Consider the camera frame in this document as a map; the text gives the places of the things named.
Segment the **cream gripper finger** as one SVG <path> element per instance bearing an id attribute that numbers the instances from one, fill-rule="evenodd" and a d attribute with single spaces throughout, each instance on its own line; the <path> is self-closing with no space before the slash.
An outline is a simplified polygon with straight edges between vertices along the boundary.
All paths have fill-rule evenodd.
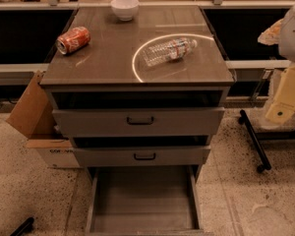
<path id="1" fill-rule="evenodd" d="M 277 125 L 284 124 L 295 113 L 295 65 L 280 74 L 280 81 L 265 118 Z"/>
<path id="2" fill-rule="evenodd" d="M 280 40 L 281 25 L 282 25 L 282 19 L 278 20 L 268 29 L 263 31 L 258 37 L 258 43 L 261 43 L 264 45 L 278 44 Z"/>

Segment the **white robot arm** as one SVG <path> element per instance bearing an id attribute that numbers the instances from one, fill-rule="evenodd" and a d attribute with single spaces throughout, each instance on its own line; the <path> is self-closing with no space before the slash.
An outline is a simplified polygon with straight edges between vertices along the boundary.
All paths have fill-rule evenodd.
<path id="1" fill-rule="evenodd" d="M 258 42 L 277 44 L 279 55 L 291 62 L 280 74 L 278 88 L 265 114 L 267 121 L 281 125 L 295 113 L 295 4 L 283 19 L 260 34 Z"/>

